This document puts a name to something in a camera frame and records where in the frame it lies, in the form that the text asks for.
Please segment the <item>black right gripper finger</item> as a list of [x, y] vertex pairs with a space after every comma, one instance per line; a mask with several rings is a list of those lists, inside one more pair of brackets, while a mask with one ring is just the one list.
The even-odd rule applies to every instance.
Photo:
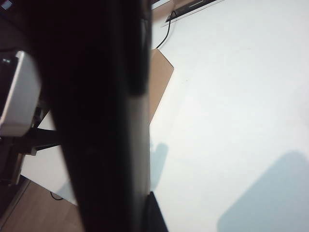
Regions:
[[144, 231], [168, 232], [160, 207], [152, 191], [147, 196], [146, 200], [146, 207], [144, 211]]

